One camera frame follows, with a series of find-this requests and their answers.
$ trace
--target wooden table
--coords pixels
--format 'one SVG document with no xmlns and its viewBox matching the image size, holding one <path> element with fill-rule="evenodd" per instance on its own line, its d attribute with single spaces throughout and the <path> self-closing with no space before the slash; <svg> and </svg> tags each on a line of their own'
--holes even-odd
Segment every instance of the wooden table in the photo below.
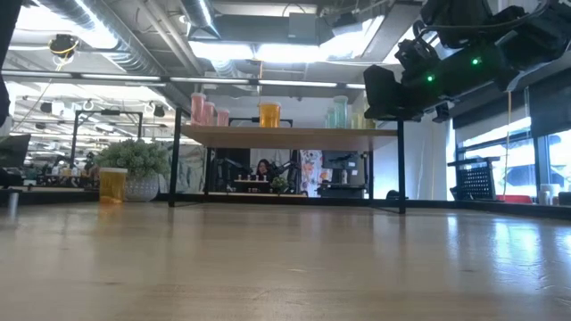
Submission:
<svg viewBox="0 0 571 321">
<path fill-rule="evenodd" d="M 398 139 L 399 189 L 401 193 L 400 212 L 404 212 L 404 147 L 403 124 L 398 130 L 385 129 L 321 129 L 321 128 L 232 128 L 176 126 L 175 148 L 173 148 L 172 173 L 178 165 L 178 133 L 194 139 L 207 147 L 206 176 L 210 177 L 211 150 L 213 148 L 271 148 L 289 150 L 358 151 L 368 153 L 368 173 L 373 177 L 373 151 Z M 174 206 L 176 177 L 171 173 L 170 201 Z M 374 198 L 374 179 L 368 179 L 369 200 Z M 208 195 L 209 179 L 204 188 Z"/>
</svg>

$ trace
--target person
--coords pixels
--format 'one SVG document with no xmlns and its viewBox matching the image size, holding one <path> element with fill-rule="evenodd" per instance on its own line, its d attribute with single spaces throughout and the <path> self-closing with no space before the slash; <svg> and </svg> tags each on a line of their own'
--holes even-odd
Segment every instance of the person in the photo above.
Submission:
<svg viewBox="0 0 571 321">
<path fill-rule="evenodd" d="M 265 175 L 266 180 L 271 183 L 274 175 L 271 173 L 271 165 L 269 164 L 268 160 L 262 159 L 258 162 L 256 175 L 258 176 L 259 180 L 263 180 Z"/>
</svg>

